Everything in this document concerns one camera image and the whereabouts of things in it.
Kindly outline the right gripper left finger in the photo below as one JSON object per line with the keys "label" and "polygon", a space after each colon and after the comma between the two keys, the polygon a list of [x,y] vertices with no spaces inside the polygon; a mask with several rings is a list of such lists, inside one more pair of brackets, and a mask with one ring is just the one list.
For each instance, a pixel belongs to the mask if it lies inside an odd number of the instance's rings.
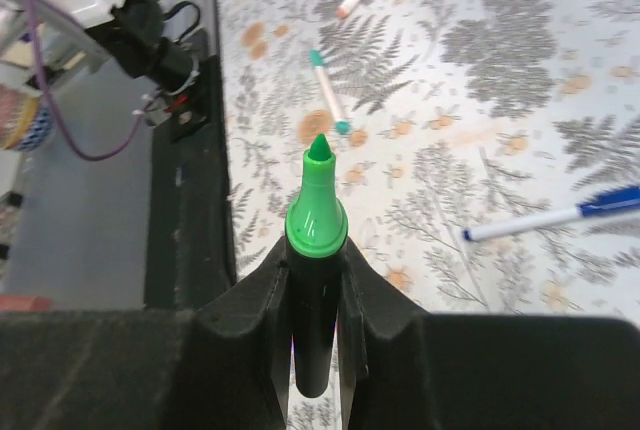
{"label": "right gripper left finger", "polygon": [[285,244],[199,310],[5,312],[5,429],[282,429]]}

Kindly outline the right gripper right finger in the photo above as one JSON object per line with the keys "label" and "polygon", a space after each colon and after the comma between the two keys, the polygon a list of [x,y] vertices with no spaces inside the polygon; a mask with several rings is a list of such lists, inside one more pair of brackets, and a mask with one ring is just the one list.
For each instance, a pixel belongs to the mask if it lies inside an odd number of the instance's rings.
{"label": "right gripper right finger", "polygon": [[430,313],[348,244],[347,429],[635,429],[639,332],[605,317]]}

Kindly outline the green capped black highlighter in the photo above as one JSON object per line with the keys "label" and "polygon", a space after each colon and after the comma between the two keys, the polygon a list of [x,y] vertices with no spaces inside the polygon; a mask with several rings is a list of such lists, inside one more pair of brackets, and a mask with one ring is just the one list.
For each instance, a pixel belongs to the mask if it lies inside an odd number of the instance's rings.
{"label": "green capped black highlighter", "polygon": [[348,218],[336,195],[336,156],[325,135],[315,137],[302,164],[299,193],[285,218],[286,262],[296,386],[317,398],[328,386]]}

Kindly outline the blue capped white pen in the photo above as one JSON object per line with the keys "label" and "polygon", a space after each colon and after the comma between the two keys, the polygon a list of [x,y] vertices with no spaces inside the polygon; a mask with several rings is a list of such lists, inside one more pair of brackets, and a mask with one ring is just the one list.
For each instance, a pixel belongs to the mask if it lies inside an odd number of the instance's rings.
{"label": "blue capped white pen", "polygon": [[554,209],[537,214],[511,218],[496,223],[464,229],[462,237],[468,242],[480,242],[530,230],[547,228],[581,219],[604,217],[639,209],[639,187],[601,193],[592,199],[564,209]]}

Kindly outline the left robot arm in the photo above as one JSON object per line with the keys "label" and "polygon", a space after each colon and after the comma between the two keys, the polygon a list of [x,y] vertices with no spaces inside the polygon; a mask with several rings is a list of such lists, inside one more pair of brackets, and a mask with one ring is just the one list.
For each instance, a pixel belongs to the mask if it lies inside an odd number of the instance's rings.
{"label": "left robot arm", "polygon": [[129,77],[156,85],[179,141],[206,125],[213,108],[201,18],[188,0],[170,8],[159,0],[1,0],[1,50],[32,49],[22,85],[41,93],[114,59]]}

